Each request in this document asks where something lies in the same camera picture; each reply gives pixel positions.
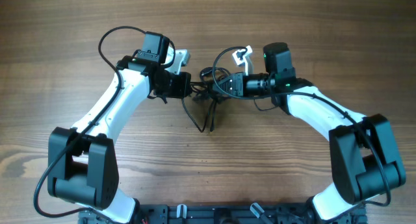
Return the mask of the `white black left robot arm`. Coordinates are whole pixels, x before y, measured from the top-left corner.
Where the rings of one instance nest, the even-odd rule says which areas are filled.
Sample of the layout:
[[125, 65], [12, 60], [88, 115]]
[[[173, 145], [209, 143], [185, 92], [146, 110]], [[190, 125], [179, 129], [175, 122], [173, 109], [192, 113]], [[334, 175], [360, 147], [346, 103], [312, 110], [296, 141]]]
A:
[[190, 94], [190, 74], [181, 71], [189, 58], [169, 38], [146, 32], [142, 48], [113, 66], [110, 86], [90, 111], [69, 129], [51, 133], [42, 179], [50, 196], [80, 206], [74, 212], [81, 222], [148, 223], [139, 201], [118, 187], [115, 143], [144, 100]]

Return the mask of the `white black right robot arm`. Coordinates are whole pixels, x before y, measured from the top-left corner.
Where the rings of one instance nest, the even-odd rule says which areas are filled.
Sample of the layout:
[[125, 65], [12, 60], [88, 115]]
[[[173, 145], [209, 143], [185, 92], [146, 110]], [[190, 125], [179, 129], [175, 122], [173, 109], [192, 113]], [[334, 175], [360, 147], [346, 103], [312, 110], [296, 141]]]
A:
[[350, 217], [365, 205], [388, 206], [391, 191], [406, 183], [406, 171], [390, 122], [381, 114], [366, 116], [326, 97], [313, 83], [298, 78], [291, 52], [284, 42], [264, 46], [265, 73], [253, 73], [250, 46], [230, 49], [244, 71], [216, 76], [213, 89], [234, 99], [264, 99], [286, 114], [301, 119], [330, 145], [332, 183], [314, 195], [301, 214], [288, 216], [304, 223], [331, 223]]

